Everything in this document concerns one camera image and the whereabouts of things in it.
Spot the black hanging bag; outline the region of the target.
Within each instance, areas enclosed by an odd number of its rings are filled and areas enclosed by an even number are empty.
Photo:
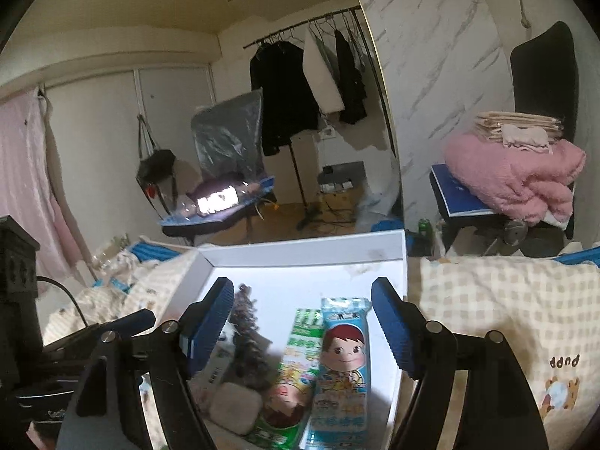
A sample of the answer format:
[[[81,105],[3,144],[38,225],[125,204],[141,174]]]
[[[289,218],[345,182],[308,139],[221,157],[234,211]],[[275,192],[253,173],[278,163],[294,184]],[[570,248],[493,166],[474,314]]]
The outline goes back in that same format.
[[[153,139],[150,126],[142,114],[137,115],[137,154],[136,182],[145,198],[152,201],[160,195],[160,183],[169,180],[171,197],[176,200],[178,194],[174,173],[176,156],[171,149],[160,148]]]

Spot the black office chair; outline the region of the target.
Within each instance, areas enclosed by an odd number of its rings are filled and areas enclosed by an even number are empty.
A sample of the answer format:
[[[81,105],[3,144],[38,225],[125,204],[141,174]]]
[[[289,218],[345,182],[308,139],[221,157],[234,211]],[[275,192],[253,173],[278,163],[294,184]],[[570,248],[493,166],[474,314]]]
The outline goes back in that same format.
[[[510,53],[514,83],[514,117],[546,126],[550,140],[572,142],[577,130],[579,67],[573,33],[559,20],[538,37]],[[450,247],[459,233],[473,228],[492,239],[494,247],[518,249],[544,234],[553,241],[571,239],[575,220],[553,222],[550,215],[536,225],[492,211],[440,163],[431,167],[429,182],[441,215],[441,245]]]

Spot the blue book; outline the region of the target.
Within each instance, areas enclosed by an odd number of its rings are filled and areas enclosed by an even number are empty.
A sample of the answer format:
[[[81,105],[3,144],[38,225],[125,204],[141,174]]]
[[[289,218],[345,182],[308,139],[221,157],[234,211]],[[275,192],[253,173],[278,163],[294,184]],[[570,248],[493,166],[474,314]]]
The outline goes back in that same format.
[[[490,208],[450,173],[445,163],[431,167],[430,183],[440,214],[444,218],[493,215]]]

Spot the black hanging coat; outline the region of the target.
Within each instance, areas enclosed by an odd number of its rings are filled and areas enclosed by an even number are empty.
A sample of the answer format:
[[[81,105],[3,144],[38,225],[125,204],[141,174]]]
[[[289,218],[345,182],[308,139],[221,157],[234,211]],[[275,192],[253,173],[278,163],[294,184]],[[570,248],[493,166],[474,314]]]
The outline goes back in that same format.
[[[303,71],[303,50],[278,41],[260,45],[250,60],[252,90],[262,93],[261,145],[265,156],[275,156],[291,138],[317,130],[320,109]]]

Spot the pink fluffy blanket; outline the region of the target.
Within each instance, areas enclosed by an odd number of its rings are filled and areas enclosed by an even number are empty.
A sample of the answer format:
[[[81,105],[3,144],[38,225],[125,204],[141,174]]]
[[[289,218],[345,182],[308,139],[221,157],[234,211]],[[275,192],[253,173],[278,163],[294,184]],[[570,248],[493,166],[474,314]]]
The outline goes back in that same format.
[[[566,222],[573,214],[570,185],[583,172],[586,154],[561,139],[551,152],[507,148],[475,134],[447,144],[444,162],[450,173],[490,209],[537,225],[546,215]]]

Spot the blue cartoon boy candy pack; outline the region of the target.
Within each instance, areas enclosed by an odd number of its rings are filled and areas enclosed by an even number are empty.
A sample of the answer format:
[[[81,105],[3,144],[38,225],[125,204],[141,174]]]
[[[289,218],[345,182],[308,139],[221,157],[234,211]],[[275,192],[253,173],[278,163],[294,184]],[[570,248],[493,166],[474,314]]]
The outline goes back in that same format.
[[[308,449],[362,449],[370,394],[368,298],[323,298],[323,338]]]

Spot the checked cartoon bed quilt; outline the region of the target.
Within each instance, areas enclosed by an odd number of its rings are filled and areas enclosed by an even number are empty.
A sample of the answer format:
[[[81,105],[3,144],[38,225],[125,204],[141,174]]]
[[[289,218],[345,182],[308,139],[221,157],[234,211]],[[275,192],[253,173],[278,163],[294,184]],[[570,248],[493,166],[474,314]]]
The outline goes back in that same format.
[[[195,252],[140,265],[128,291],[81,289],[55,310],[43,331],[53,342],[141,309],[159,314]],[[581,444],[599,407],[599,269],[526,257],[407,259],[406,300],[458,334],[501,332],[513,349],[543,414],[548,444]]]

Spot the white earbuds case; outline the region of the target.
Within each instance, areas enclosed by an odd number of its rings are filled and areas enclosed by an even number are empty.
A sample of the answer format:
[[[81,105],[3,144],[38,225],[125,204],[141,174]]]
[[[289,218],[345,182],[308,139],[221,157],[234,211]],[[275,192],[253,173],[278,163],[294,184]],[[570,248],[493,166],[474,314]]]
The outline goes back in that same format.
[[[245,436],[254,428],[262,407],[260,393],[226,382],[214,393],[208,414],[216,425],[238,436]]]

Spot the folded beige checked cloth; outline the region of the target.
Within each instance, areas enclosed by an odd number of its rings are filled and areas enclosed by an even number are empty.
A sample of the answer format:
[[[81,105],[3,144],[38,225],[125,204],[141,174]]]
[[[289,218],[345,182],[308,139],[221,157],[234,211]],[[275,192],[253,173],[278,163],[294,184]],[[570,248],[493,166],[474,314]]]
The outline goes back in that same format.
[[[506,149],[551,153],[551,146],[563,138],[563,123],[543,115],[491,111],[477,115],[473,132]]]

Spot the white hanging garment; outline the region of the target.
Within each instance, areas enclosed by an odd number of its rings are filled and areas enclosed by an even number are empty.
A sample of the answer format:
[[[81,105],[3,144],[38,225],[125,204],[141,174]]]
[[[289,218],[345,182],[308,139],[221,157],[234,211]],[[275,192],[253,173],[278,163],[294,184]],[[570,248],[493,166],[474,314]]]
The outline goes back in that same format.
[[[323,51],[323,44],[320,44],[309,27],[306,28],[304,36],[302,66],[320,112],[329,115],[344,110],[344,103],[330,69],[327,53]]]

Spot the white cow pattern snack pack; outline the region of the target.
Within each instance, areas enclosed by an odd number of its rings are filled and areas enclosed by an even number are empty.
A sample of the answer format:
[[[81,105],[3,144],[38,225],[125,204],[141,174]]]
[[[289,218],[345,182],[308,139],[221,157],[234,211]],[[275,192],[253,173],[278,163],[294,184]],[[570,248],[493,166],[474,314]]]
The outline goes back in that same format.
[[[188,382],[188,387],[197,409],[207,413],[219,386],[235,358],[234,338],[236,330],[233,324],[226,322],[216,345],[204,368]]]

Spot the dark snack wrapper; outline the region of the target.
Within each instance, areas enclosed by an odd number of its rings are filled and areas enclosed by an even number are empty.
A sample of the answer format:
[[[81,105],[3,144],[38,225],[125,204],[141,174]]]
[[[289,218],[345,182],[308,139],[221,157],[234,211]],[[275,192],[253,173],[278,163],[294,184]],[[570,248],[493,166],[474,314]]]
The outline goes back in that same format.
[[[272,367],[267,360],[267,343],[258,333],[256,309],[249,285],[239,285],[234,293],[229,321],[234,334],[234,375],[238,382],[257,391],[270,386]]]

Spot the black clothes rack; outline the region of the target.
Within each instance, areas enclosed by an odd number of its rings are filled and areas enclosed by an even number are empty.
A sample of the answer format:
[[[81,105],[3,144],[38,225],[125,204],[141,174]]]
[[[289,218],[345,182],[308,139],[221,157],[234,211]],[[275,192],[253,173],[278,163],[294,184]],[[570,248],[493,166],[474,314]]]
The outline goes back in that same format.
[[[400,190],[397,180],[383,189],[369,182],[368,173],[375,173],[380,180],[385,165],[392,175],[397,173],[398,159],[383,80],[372,41],[362,28],[363,20],[362,8],[356,5],[297,22],[252,43],[257,48],[250,61],[254,87],[266,86],[257,80],[257,65],[267,57],[294,57],[299,63],[294,69],[302,75],[300,110],[310,115],[285,136],[284,145],[292,147],[292,136],[308,130],[318,133],[319,142],[340,134],[342,138],[332,150],[346,143],[355,152],[381,152],[375,159],[360,156],[346,163],[332,163],[320,150],[320,204],[327,204],[327,194],[362,188],[368,193],[369,204],[380,206],[384,193]]]

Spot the white shallow cardboard box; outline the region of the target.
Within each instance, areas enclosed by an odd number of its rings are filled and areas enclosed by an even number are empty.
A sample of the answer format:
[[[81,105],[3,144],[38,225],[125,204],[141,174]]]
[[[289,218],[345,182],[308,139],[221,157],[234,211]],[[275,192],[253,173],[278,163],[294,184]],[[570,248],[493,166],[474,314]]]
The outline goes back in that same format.
[[[234,287],[251,288],[259,334],[270,340],[267,354],[277,365],[297,309],[318,309],[321,298],[369,298],[376,278],[387,278],[401,298],[407,295],[405,232],[394,229],[289,242],[198,247],[157,319],[178,319],[204,298],[220,276]],[[386,449],[394,428],[401,385],[398,369],[373,311],[369,328],[371,393],[367,449]]]

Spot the green cartoon candy pack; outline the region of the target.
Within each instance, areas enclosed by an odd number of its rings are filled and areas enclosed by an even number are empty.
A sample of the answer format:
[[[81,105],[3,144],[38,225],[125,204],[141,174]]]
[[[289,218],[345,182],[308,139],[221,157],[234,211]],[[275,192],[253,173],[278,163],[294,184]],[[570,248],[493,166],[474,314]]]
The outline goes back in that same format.
[[[247,440],[262,449],[294,449],[300,442],[320,370],[323,314],[296,311],[292,331],[277,368],[277,378],[263,396],[263,407]]]

